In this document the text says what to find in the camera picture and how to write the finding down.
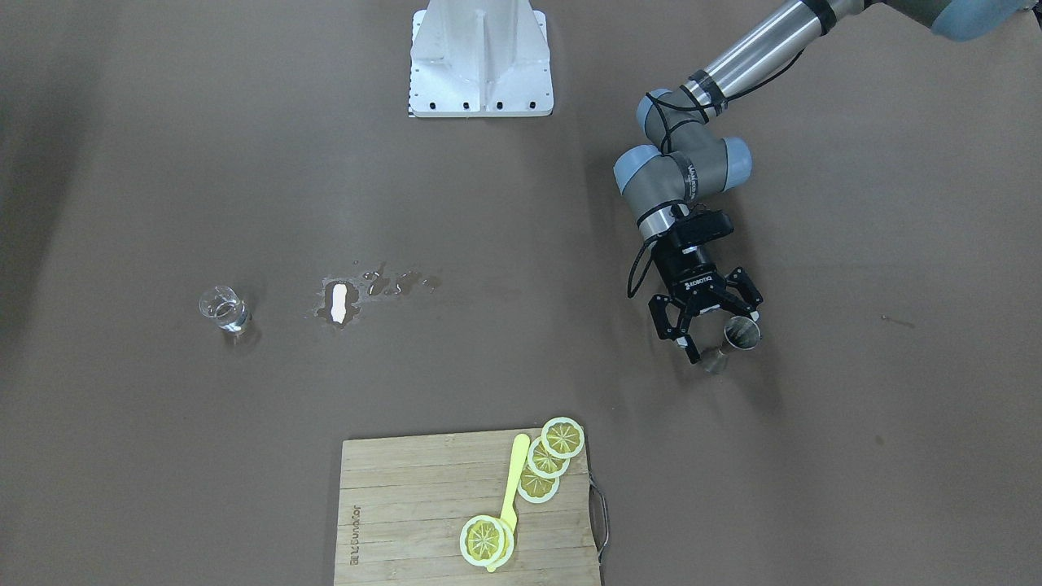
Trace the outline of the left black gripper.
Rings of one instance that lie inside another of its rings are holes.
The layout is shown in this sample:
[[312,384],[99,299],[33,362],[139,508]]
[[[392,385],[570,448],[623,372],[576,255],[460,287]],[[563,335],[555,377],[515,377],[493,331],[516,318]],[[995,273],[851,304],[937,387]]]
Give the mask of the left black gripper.
[[722,310],[733,316],[760,319],[764,298],[751,275],[743,267],[729,274],[717,272],[704,248],[676,245],[663,236],[651,244],[651,260],[666,292],[648,301],[659,339],[673,341],[697,365],[701,353],[692,338],[691,322],[696,316]]

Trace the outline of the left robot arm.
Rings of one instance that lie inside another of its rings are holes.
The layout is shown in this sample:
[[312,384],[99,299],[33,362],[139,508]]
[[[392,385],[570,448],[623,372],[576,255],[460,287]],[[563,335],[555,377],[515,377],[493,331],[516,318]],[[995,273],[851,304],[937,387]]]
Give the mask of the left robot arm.
[[[747,272],[720,271],[708,253],[708,244],[733,231],[725,212],[704,205],[743,186],[753,173],[748,145],[717,133],[719,121],[735,103],[783,77],[800,62],[807,48],[829,36],[844,21],[886,10],[905,18],[961,49],[1008,22],[1034,16],[1038,1],[786,1],[749,33],[706,67],[693,71],[675,88],[658,89],[641,97],[637,125],[646,143],[623,153],[613,169],[615,185],[630,207],[641,234],[638,259],[655,268],[663,289],[649,300],[649,313],[659,340],[683,351],[697,370],[741,352],[725,339],[717,348],[701,348],[692,333],[694,321],[723,312],[748,329],[758,329],[763,296]],[[1040,163],[1032,160],[1022,133],[1004,141],[999,129],[986,129],[987,115],[971,112],[962,119],[952,99],[937,111],[926,108],[939,93],[940,79],[927,75],[923,90],[913,90],[900,75],[895,90],[883,88],[882,75],[868,81],[868,94],[878,100],[866,114],[842,115],[838,95],[820,88],[796,90],[800,103],[791,123],[771,129],[808,133],[823,129],[820,147],[808,155],[789,155],[801,178],[818,186],[817,174],[840,177],[848,169],[863,186],[855,203],[869,207],[863,231],[871,244],[896,230],[888,204],[904,195],[916,205],[915,224],[932,238],[949,245],[947,260],[938,267],[975,285],[960,286],[952,295],[924,291],[926,304],[944,316],[959,314],[969,324],[998,324],[1008,329],[1019,323],[1032,334],[1040,331],[1040,253],[1006,260],[1007,278],[990,277],[969,267],[969,249],[983,235],[970,224],[990,207],[1013,215],[1040,216]],[[827,155],[824,147],[837,148]]]

